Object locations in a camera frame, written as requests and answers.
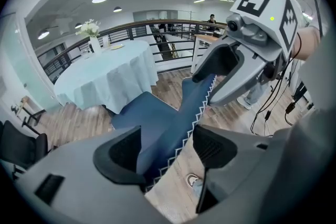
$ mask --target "jeans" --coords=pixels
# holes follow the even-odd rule
[[[195,183],[193,184],[194,193],[198,198],[200,198],[201,196],[202,187],[203,187],[203,181],[201,179],[196,180]]]
[[[260,97],[263,96],[264,92],[268,88],[268,85],[269,82],[263,85],[261,85],[260,82],[257,82],[257,84],[250,89],[250,92],[248,93],[247,97],[244,98],[245,102],[250,105],[253,105],[256,102],[258,102]]]

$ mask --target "flower vase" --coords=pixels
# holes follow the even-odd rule
[[[100,48],[100,44],[99,44],[98,38],[96,38],[96,37],[90,37],[90,42],[91,42],[91,46],[93,48],[93,51],[97,55],[101,54],[101,48]]]

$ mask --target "person's arm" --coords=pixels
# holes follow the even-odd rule
[[[298,30],[298,34],[301,37],[302,46],[299,54],[295,57],[296,59],[306,61],[308,57],[315,51],[317,46],[320,44],[320,33],[319,30],[313,26],[306,28],[301,28]],[[292,56],[294,56],[300,48],[300,39],[296,35],[294,40],[294,46],[292,48]]]

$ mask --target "chair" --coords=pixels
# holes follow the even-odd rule
[[[160,180],[185,146],[205,110],[215,80],[213,74],[199,83],[184,79],[178,111],[144,92],[112,118],[115,129],[141,127],[136,171],[145,177],[147,190]]]
[[[47,153],[46,134],[30,137],[21,133],[10,121],[5,121],[5,124],[0,122],[0,159],[28,169]]]

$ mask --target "wooden floor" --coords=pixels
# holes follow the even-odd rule
[[[182,101],[182,79],[190,76],[190,69],[159,74],[157,86],[152,87],[153,94],[171,106],[179,108]],[[261,105],[267,99],[269,93],[270,89],[259,100]],[[260,115],[254,131],[259,135],[264,135],[265,126],[265,135],[270,135],[278,129],[289,127],[285,122],[284,114],[290,102],[290,92],[287,88],[273,109],[266,126],[264,117]],[[251,134],[250,125],[259,108],[259,104],[255,104],[250,111],[247,111],[237,101],[233,101],[224,107],[208,107],[203,114],[201,124]],[[300,110],[296,107],[287,119],[293,123],[300,117]],[[49,146],[61,146],[75,140],[111,131],[112,126],[110,117],[102,106],[82,111],[75,105],[68,104],[58,112],[43,114],[37,130],[47,134]],[[150,203],[173,223],[185,222],[196,217],[195,208],[198,199],[185,182],[185,177],[189,173],[194,173],[200,177],[203,177],[204,174],[203,165],[192,147],[192,137],[173,166],[146,194]]]

